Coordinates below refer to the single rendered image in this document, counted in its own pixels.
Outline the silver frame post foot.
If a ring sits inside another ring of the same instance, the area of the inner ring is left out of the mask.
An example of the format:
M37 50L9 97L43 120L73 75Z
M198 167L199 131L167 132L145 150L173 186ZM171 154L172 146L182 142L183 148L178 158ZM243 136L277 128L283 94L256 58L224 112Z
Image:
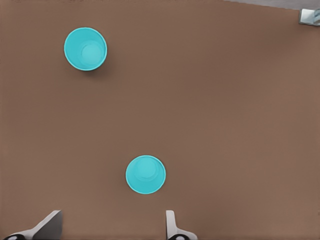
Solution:
M299 24L320 27L320 8L301 9L299 11Z

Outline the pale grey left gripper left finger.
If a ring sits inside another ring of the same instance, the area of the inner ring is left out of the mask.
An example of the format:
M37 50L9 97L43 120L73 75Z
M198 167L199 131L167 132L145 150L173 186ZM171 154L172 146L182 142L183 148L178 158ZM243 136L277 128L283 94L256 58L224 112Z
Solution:
M13 233L3 240L61 240L63 211L54 210L35 227Z

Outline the turquoise cup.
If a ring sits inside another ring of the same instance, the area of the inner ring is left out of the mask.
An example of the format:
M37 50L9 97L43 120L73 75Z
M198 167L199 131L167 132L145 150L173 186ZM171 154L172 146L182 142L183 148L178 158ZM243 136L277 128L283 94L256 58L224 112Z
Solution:
M136 193L149 195L162 188L167 171L164 164L155 156L135 157L125 170L127 185Z
M72 30L64 41L63 50L68 63L75 69L85 72L98 69L108 55L105 38L91 27Z

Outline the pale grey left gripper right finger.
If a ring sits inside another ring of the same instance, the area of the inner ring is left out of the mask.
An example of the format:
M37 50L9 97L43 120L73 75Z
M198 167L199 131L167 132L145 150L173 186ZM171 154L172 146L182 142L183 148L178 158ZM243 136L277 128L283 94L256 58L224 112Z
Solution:
M196 234L177 227L175 212L166 210L166 240L198 240Z

